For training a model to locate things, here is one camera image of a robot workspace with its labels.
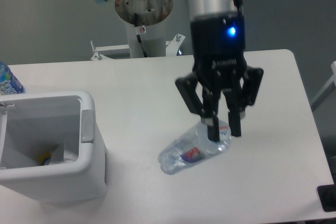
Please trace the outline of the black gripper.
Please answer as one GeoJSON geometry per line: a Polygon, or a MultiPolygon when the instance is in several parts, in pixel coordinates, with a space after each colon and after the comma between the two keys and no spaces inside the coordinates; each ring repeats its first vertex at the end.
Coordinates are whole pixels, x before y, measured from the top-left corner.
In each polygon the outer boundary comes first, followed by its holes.
{"type": "Polygon", "coordinates": [[[245,21],[241,14],[200,18],[190,23],[194,66],[175,80],[187,108],[201,117],[208,139],[219,142],[218,101],[222,90],[231,135],[242,135],[241,119],[255,104],[264,70],[247,67],[245,21]]]}

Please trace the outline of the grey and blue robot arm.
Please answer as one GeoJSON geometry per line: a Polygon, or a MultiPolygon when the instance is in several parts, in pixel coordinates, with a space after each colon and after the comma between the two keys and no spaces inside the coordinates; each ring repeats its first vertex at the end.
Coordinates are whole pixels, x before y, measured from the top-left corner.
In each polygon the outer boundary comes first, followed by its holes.
{"type": "MultiPolygon", "coordinates": [[[[114,0],[128,28],[133,58],[164,56],[163,23],[173,0],[114,0]]],[[[241,136],[241,118],[255,103],[264,74],[244,58],[243,0],[188,0],[194,66],[175,84],[189,111],[201,117],[208,138],[219,141],[218,102],[226,99],[232,135],[241,136]]]]}

